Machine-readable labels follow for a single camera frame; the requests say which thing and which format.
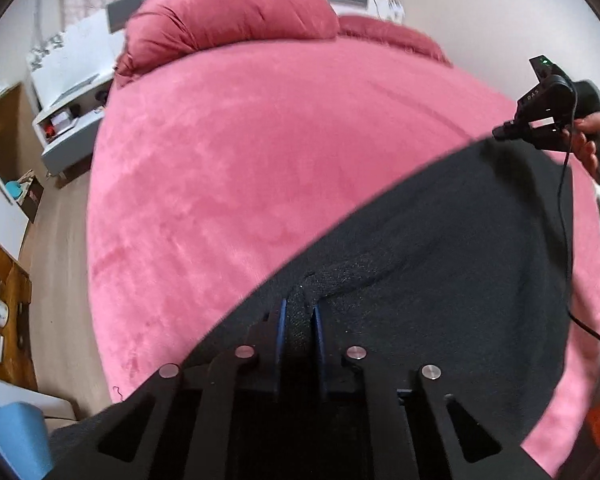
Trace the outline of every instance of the black fabric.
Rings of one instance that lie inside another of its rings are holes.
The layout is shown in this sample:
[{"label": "black fabric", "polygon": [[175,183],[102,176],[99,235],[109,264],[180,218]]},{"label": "black fabric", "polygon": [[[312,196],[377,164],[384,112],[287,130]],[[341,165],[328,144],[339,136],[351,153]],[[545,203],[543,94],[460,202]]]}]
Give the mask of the black fabric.
[{"label": "black fabric", "polygon": [[[571,174],[562,209],[573,235]],[[521,442],[563,370],[569,321],[557,210],[560,166],[522,142],[478,142],[353,213],[277,272],[185,365],[240,344],[288,298],[287,356],[311,342],[311,307],[330,310],[341,348],[393,367],[435,363],[462,397]]]}]

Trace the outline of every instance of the pink bed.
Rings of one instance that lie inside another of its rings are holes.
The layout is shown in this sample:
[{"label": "pink bed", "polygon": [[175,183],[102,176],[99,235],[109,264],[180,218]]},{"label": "pink bed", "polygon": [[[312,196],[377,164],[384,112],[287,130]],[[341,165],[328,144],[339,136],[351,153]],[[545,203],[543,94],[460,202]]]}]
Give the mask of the pink bed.
[{"label": "pink bed", "polygon": [[[93,326],[112,400],[182,361],[347,214],[514,110],[460,69],[344,37],[211,48],[116,88],[88,208]],[[573,309],[600,332],[598,213],[590,178],[571,167]],[[584,420],[599,355],[572,326],[564,375],[524,443],[550,474]]]}]

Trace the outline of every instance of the wooden cabinet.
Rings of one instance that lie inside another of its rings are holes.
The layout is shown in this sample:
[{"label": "wooden cabinet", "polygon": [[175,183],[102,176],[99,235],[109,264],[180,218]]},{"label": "wooden cabinet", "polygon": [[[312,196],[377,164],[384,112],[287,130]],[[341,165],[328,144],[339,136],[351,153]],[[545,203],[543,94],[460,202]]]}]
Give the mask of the wooden cabinet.
[{"label": "wooden cabinet", "polygon": [[0,328],[4,337],[0,380],[37,390],[29,343],[29,276],[0,248],[0,299],[7,304],[9,319]]},{"label": "wooden cabinet", "polygon": [[0,245],[15,259],[29,219],[4,184],[31,169],[40,182],[46,175],[40,161],[42,149],[31,127],[32,117],[22,85],[0,92]]}]

